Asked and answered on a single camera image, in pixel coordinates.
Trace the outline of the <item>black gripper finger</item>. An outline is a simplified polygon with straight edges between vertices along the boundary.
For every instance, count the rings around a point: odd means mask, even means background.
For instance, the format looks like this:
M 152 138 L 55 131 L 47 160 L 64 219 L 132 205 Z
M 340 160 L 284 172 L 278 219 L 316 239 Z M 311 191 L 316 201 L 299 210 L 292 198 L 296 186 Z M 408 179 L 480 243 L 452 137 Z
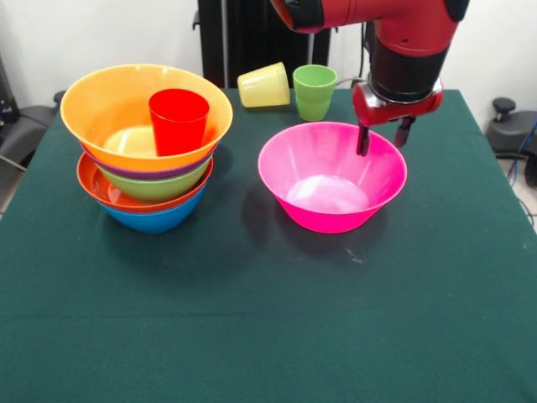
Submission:
M 370 144 L 369 127 L 364 126 L 362 123 L 358 124 L 358 137 L 356 153 L 360 156 L 366 156 L 368 154 Z
M 405 117 L 401 120 L 394 138 L 394 145 L 397 148 L 403 148 L 406 145 L 409 132 L 415 120 L 416 117 Z

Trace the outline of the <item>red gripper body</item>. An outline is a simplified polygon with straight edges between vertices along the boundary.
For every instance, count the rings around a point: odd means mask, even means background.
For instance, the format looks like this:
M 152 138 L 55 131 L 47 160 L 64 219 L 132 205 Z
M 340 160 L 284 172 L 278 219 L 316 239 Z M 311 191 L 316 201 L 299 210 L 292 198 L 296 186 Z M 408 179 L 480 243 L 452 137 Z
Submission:
M 442 102 L 443 86 L 438 79 L 433 92 L 425 99 L 416 103 L 389 102 L 374 94 L 368 83 L 358 83 L 353 87 L 352 103 L 358 123 L 363 127 L 373 127 L 401 118 L 432 113 Z

